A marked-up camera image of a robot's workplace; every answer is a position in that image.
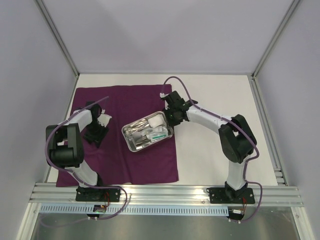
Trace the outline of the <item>green white sachet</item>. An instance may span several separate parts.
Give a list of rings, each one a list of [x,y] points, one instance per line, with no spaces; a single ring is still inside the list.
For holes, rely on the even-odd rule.
[[[165,132],[154,132],[154,133],[148,133],[146,135],[147,139],[150,140],[151,143],[161,141],[162,139],[165,139],[167,136],[168,134]]]

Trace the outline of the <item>surgical scissors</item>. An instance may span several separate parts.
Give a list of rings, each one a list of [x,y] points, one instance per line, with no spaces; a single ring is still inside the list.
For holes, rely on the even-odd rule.
[[[130,125],[127,128],[127,130],[125,131],[125,134],[126,135],[131,135],[131,134],[137,132],[139,129],[143,129],[143,128],[147,127],[148,125],[149,125],[148,121],[141,121],[141,122],[138,122],[135,125]]]

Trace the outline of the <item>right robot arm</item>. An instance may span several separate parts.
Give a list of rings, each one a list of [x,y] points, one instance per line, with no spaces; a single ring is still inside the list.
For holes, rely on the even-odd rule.
[[[163,109],[167,123],[175,127],[182,122],[192,122],[206,127],[218,134],[222,152],[229,160],[228,177],[224,184],[225,196],[232,203],[243,196],[248,183],[243,174],[245,161],[253,154],[257,140],[245,117],[238,114],[224,117],[197,105],[193,100],[185,101],[177,91],[160,94],[167,103]]]

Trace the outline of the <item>blister packet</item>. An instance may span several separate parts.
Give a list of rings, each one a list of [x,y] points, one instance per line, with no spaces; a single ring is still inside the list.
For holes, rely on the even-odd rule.
[[[166,131],[166,127],[164,126],[158,126],[151,129],[151,134],[158,134],[158,133],[164,133]]]

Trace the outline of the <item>gauze pad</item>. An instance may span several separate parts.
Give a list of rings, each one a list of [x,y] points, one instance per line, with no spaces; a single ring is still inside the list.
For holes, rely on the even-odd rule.
[[[148,121],[149,126],[151,128],[157,128],[157,127],[164,125],[166,123],[162,114],[157,114],[157,115],[149,118],[147,121]]]

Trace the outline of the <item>purple cloth mat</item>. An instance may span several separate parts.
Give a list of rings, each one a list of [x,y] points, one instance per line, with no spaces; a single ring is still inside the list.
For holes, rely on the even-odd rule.
[[[141,151],[129,150],[122,127],[165,107],[160,93],[171,92],[170,85],[118,85],[80,87],[75,91],[72,111],[96,102],[112,118],[100,147],[83,141],[84,159],[96,171],[105,185],[131,183],[168,184],[179,180],[176,141],[172,136]]]

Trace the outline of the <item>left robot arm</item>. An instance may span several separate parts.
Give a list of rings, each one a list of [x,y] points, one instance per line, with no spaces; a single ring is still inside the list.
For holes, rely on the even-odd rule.
[[[85,161],[83,141],[99,148],[109,131],[111,118],[98,103],[89,101],[64,122],[49,125],[45,129],[47,163],[69,173],[95,201],[104,197],[105,188],[99,174]]]

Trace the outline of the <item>stainless steel tray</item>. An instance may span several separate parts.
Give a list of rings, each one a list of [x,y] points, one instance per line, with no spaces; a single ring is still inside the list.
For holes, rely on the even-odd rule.
[[[135,124],[137,124],[139,122],[146,122],[146,121],[148,121],[149,118],[154,117],[154,116],[156,116],[158,114],[163,115],[163,118],[165,120],[165,124],[161,125],[161,126],[166,127],[165,133],[167,133],[168,136],[166,138],[162,139],[162,140],[157,141],[157,142],[151,142],[149,144],[146,144],[143,147],[141,147],[140,149],[136,149],[136,147],[134,145],[134,141],[136,141],[139,138],[142,138],[143,136],[146,136],[147,134],[151,133],[151,129],[152,128],[150,127],[150,125],[148,125],[147,127],[139,129],[138,131],[136,131],[136,132],[134,132],[133,134],[130,134],[130,135],[126,135],[125,131],[128,129],[129,126],[134,126]],[[140,119],[138,119],[138,120],[136,120],[134,122],[131,122],[131,123],[123,126],[122,129],[121,129],[121,132],[122,132],[124,140],[125,140],[125,142],[126,142],[126,144],[128,146],[128,149],[133,153],[142,151],[143,149],[145,149],[145,148],[147,148],[149,146],[152,146],[152,145],[154,145],[156,143],[159,143],[159,142],[161,142],[163,140],[169,139],[174,135],[174,129],[171,126],[168,125],[166,116],[162,111],[156,111],[156,112],[154,112],[154,113],[152,113],[150,115],[147,115],[147,116],[145,116],[143,118],[140,118]]]

